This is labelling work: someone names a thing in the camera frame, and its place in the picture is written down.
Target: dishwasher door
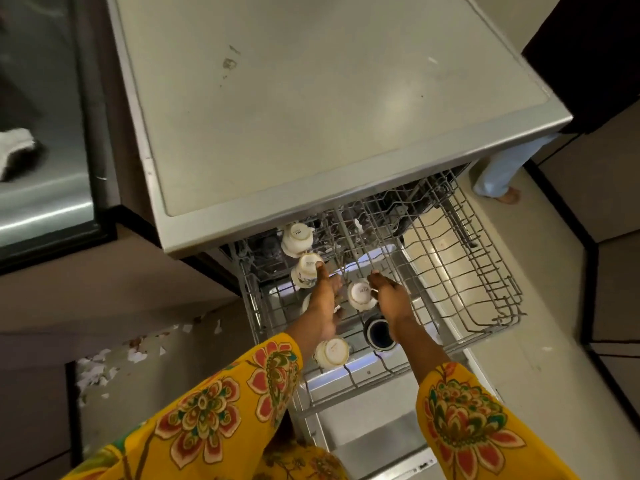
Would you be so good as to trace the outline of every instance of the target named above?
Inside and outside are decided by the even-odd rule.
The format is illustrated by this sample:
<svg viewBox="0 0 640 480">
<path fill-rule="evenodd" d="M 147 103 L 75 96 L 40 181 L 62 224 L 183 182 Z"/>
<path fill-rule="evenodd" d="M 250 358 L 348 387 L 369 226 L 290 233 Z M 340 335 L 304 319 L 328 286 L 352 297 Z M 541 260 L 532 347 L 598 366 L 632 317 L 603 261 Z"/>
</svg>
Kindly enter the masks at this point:
<svg viewBox="0 0 640 480">
<path fill-rule="evenodd" d="M 453 171 L 302 222 L 315 228 L 312 250 L 345 285 L 372 269 L 404 284 L 416 320 L 474 372 L 466 347 L 523 316 L 521 291 Z M 256 342 L 284 331 L 311 292 L 291 281 L 297 259 L 282 252 L 281 236 L 274 228 L 231 246 Z M 365 340 L 365 322 L 380 315 L 378 307 L 358 312 L 341 299 L 346 315 L 337 332 L 349 344 L 349 360 L 330 371 L 313 360 L 304 364 L 289 408 L 296 433 L 334 452 L 356 478 L 394 478 L 432 465 L 435 457 L 417 426 L 418 385 L 406 355 L 399 346 L 374 350 Z"/>
</svg>

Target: dark mug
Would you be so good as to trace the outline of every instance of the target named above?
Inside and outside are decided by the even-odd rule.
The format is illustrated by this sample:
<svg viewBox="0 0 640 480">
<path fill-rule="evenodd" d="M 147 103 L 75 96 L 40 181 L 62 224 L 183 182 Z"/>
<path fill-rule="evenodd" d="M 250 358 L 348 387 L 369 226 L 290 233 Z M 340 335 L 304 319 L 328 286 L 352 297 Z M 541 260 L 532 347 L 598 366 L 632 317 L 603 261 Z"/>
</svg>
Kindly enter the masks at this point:
<svg viewBox="0 0 640 480">
<path fill-rule="evenodd" d="M 364 324 L 364 338 L 375 350 L 391 350 L 396 346 L 389 332 L 389 323 L 381 316 L 373 316 Z"/>
</svg>

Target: stainless steel countertop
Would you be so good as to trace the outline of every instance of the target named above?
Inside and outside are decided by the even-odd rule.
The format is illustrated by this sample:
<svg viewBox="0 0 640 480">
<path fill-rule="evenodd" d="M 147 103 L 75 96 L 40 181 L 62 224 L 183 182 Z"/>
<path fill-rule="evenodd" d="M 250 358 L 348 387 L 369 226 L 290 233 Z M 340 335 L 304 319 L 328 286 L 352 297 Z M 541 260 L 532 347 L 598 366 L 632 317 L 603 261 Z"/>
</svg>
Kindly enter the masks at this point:
<svg viewBox="0 0 640 480">
<path fill-rule="evenodd" d="M 0 0 L 2 130 L 44 146 L 36 167 L 0 183 L 0 258 L 11 244 L 94 219 L 69 0 Z"/>
<path fill-rule="evenodd" d="M 571 120 L 472 0 L 109 9 L 156 227 L 176 257 Z"/>
</svg>

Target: light blue pants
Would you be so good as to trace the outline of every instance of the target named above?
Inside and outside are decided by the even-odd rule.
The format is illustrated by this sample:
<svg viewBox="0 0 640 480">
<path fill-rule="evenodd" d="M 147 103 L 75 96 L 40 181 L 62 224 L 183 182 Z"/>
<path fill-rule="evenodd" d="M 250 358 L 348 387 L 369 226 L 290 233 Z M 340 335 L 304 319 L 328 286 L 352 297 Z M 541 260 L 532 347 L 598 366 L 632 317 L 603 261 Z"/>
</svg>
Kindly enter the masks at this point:
<svg viewBox="0 0 640 480">
<path fill-rule="evenodd" d="M 502 197 L 518 169 L 544 145 L 555 140 L 558 133 L 543 136 L 528 143 L 507 148 L 491 157 L 474 185 L 474 192 L 484 197 Z"/>
</svg>

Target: wire rack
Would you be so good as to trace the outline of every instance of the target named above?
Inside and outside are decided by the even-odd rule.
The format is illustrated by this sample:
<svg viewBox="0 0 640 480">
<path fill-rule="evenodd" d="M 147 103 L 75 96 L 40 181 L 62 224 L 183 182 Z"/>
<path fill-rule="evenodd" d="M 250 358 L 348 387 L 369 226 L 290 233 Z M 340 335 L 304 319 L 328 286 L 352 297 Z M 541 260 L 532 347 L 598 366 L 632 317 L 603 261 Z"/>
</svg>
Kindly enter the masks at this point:
<svg viewBox="0 0 640 480">
<path fill-rule="evenodd" d="M 377 269 L 409 290 L 415 317 L 450 355 L 519 322 L 522 293 L 452 171 L 432 175 L 302 220 L 315 229 L 313 252 L 348 285 Z M 280 248 L 282 229 L 232 246 L 256 342 L 284 331 L 311 290 L 290 272 L 297 259 Z M 303 415 L 322 411 L 410 371 L 396 347 L 379 352 L 364 339 L 377 307 L 358 312 L 339 297 L 349 343 L 343 368 L 307 361 L 294 401 Z"/>
</svg>

